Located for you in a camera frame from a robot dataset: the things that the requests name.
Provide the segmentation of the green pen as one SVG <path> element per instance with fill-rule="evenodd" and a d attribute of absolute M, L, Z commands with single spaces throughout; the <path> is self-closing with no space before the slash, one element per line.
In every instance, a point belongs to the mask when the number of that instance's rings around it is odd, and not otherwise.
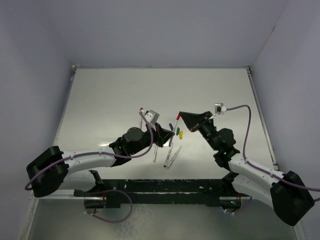
<path fill-rule="evenodd" d="M 166 168 L 169 169 L 172 165 L 172 163 L 174 162 L 174 160 L 177 158 L 179 152 L 181 151 L 182 146 L 180 146 L 177 151 L 174 153 L 173 157 L 171 158 L 171 160 L 168 162 Z"/>

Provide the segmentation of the yellow pen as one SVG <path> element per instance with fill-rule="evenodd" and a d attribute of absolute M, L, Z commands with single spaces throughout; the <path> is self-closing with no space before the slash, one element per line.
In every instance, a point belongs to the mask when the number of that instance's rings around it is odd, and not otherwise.
<path fill-rule="evenodd" d="M 153 162 L 153 163 L 156 163 L 157 154 L 158 154 L 158 146 L 155 145 L 155 147 L 154 147 L 154 153 L 153 153 L 153 159 L 152 159 L 152 162 Z"/>

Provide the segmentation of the purple pen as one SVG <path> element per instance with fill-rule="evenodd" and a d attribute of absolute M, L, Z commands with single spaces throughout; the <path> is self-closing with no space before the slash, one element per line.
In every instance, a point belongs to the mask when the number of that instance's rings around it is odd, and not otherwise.
<path fill-rule="evenodd" d="M 140 115 L 139 128 L 140 128 L 141 130 L 143 129 L 143 118 L 142 118 L 142 114 L 143 114 L 143 112 L 140 112 L 140 110 L 139 110 L 139 115 Z"/>

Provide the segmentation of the red pen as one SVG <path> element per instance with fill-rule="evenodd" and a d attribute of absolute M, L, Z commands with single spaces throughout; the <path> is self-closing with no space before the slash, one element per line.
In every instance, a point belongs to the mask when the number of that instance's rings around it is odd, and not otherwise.
<path fill-rule="evenodd" d="M 172 137 L 171 137 L 170 140 L 169 140 L 169 145 L 168 145 L 169 147 L 170 147 L 170 145 L 171 145 L 172 142 L 173 142 L 174 136 L 176 135 L 176 129 L 177 129 L 177 126 L 178 126 L 178 121 L 179 121 L 179 120 L 177 120 L 177 119 L 176 119 L 176 121 L 175 121 L 174 129 L 172 130 L 173 135 L 172 135 Z"/>

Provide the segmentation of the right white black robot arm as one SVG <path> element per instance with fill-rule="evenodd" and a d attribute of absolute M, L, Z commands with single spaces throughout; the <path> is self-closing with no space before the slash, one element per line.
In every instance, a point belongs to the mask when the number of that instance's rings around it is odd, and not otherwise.
<path fill-rule="evenodd" d="M 200 114 L 181 111 L 179 116 L 190 132 L 199 132 L 216 152 L 213 157 L 217 165 L 229 171 L 222 183 L 226 195 L 240 193 L 253 197 L 273 209 L 289 226 L 295 226 L 314 207 L 315 200 L 297 173 L 283 173 L 245 158 L 235 148 L 233 131 L 217 130 L 210 111 Z"/>

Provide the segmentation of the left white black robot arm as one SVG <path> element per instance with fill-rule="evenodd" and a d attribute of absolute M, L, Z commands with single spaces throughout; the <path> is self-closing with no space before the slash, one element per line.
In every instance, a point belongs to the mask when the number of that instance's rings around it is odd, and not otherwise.
<path fill-rule="evenodd" d="M 173 137 L 174 132 L 163 129 L 158 123 L 143 132 L 132 127 L 124 135 L 111 143 L 107 148 L 97 151 L 73 153 L 63 156 L 58 146 L 49 147 L 27 167 L 30 179 L 26 189 L 33 191 L 37 198 L 46 197 L 59 189 L 67 174 L 98 167 L 116 167 L 140 158 L 152 144 L 162 148 Z"/>

